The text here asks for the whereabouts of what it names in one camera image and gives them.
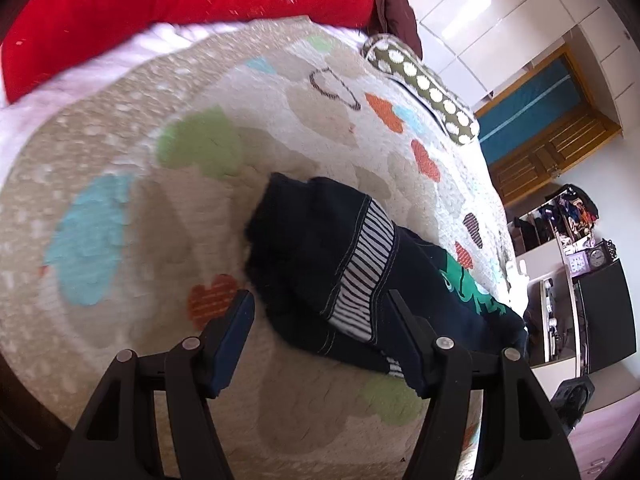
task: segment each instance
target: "navy blue garment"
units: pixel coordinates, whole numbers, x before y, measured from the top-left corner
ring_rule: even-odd
[[[245,234],[247,276],[274,329],[297,348],[402,376],[394,354],[404,334],[385,322],[382,300],[397,289],[438,335],[469,350],[525,353],[520,316],[478,293],[446,250],[395,225],[352,187],[274,173]]]

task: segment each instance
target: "pink dresser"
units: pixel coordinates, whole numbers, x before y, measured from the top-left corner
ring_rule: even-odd
[[[640,391],[585,413],[569,435],[582,480],[598,477],[625,441],[638,415]]]

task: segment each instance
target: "polka dot pillow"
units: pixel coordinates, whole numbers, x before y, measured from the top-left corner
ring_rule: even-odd
[[[480,125],[471,108],[425,66],[414,51],[391,34],[377,34],[362,47],[375,68],[405,86],[436,117],[451,140],[464,145],[478,136]]]

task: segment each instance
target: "bed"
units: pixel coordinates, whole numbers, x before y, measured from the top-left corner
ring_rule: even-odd
[[[0,110],[0,351],[48,410],[73,427],[118,350],[164,351],[198,333],[203,291],[251,287],[242,228],[273,171],[370,194],[508,303],[513,246],[479,145],[453,144],[365,40],[305,18],[160,23]],[[288,347],[258,302],[210,408],[236,478],[399,478],[427,405]],[[157,410],[176,475],[160,395]],[[475,392],[461,479],[480,415]]]

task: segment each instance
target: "metal screw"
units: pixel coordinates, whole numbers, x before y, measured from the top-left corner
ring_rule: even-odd
[[[121,363],[126,363],[132,357],[133,357],[133,352],[131,350],[129,350],[128,348],[125,348],[124,350],[120,350],[116,354],[116,359],[118,361],[120,361]]]
[[[182,342],[182,348],[185,350],[195,350],[200,346],[200,340],[197,337],[188,337]]]
[[[439,337],[436,339],[436,345],[443,350],[451,350],[453,348],[453,339],[450,337]]]
[[[518,352],[515,348],[507,348],[504,350],[504,356],[509,361],[517,361],[520,359],[520,352]]]

